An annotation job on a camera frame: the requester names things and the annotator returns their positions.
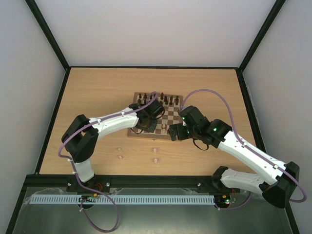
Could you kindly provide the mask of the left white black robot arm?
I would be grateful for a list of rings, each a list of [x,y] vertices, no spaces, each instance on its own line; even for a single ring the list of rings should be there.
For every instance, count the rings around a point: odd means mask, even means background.
[[[94,176],[90,157],[98,140],[102,137],[127,128],[137,128],[148,133],[156,129],[157,117],[165,112],[162,104],[156,99],[141,105],[133,103],[125,109],[102,117],[87,118],[77,116],[61,138],[62,149],[70,154],[68,159],[73,163],[74,172],[81,182],[85,183]]]

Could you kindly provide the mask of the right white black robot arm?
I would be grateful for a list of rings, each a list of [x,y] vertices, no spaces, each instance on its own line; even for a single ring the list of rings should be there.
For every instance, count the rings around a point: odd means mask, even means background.
[[[194,106],[185,108],[179,115],[183,122],[170,125],[168,130],[172,141],[200,140],[206,146],[213,146],[231,154],[254,171],[251,174],[220,166],[212,176],[216,190],[243,189],[262,195],[277,208],[286,207],[299,179],[300,168],[296,163],[285,163],[266,154],[240,135],[236,135],[227,123],[219,119],[209,121]]]

